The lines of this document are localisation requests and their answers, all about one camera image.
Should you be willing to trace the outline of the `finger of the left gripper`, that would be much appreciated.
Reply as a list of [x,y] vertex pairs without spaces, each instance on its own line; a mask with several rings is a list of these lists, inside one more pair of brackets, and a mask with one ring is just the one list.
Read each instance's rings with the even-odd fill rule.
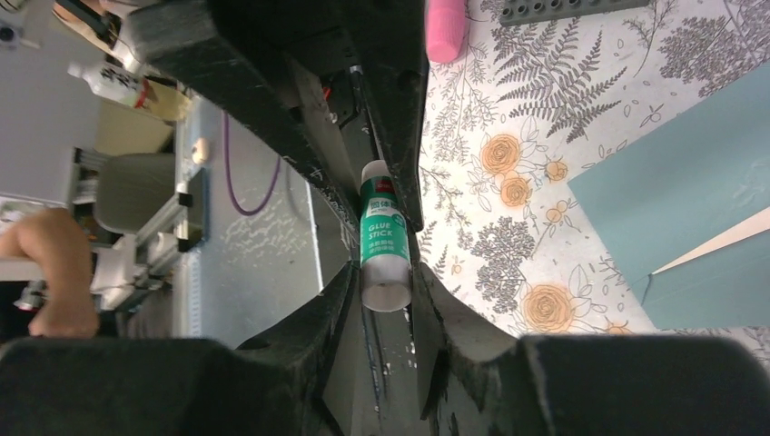
[[359,226],[358,185],[316,74],[269,43],[251,1],[162,1],[123,24],[134,56],[192,88],[269,145]]
[[417,175],[426,100],[423,1],[306,1],[301,40],[303,131],[311,147],[303,175],[321,193],[343,227],[360,223],[359,186],[363,165],[350,158],[351,134],[331,120],[321,95],[324,76],[348,78],[336,98],[353,104],[355,118],[369,124],[370,156],[384,160],[394,179],[408,227],[423,227]]

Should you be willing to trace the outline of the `person hand in background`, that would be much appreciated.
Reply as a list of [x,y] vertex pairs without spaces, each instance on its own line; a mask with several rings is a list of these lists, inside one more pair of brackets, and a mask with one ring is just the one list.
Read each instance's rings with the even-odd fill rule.
[[48,300],[29,322],[30,335],[81,339],[97,334],[91,245],[68,210],[44,209],[11,225],[1,234],[1,256],[30,259],[46,281]]

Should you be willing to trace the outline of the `green white glue stick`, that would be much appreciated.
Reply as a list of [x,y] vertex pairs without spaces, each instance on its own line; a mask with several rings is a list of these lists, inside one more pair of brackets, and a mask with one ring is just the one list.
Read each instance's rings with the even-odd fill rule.
[[361,172],[361,302],[374,312],[396,312],[411,302],[411,259],[406,221],[382,160]]

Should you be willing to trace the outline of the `beige letter paper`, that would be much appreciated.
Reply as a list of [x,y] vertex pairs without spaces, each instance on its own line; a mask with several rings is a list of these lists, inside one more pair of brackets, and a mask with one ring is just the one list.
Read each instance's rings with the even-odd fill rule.
[[724,232],[721,232],[717,236],[714,236],[708,241],[698,245],[693,250],[679,256],[670,263],[667,263],[664,266],[658,268],[657,270],[653,271],[652,274],[662,273],[683,263],[688,263],[709,253],[739,243],[745,239],[758,235],[759,233],[767,232],[768,230],[769,208],[765,208],[764,210],[744,219],[742,222],[730,227]]

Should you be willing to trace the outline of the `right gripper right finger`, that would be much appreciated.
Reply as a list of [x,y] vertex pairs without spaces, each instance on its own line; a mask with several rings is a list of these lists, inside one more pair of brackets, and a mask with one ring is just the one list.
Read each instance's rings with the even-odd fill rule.
[[412,274],[420,416],[434,435],[766,435],[769,377],[723,337],[514,338]]

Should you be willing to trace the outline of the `light blue envelope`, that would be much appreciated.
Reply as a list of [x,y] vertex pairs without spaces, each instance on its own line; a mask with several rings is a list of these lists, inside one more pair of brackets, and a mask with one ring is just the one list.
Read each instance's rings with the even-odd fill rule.
[[769,208],[767,65],[569,186],[658,329],[769,323],[769,230],[652,274]]

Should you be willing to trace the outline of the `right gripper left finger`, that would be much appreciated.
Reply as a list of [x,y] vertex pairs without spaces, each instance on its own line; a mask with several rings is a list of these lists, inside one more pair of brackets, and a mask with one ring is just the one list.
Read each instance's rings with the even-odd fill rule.
[[236,349],[208,339],[21,339],[1,351],[4,435],[346,435],[333,372],[359,284],[325,289]]

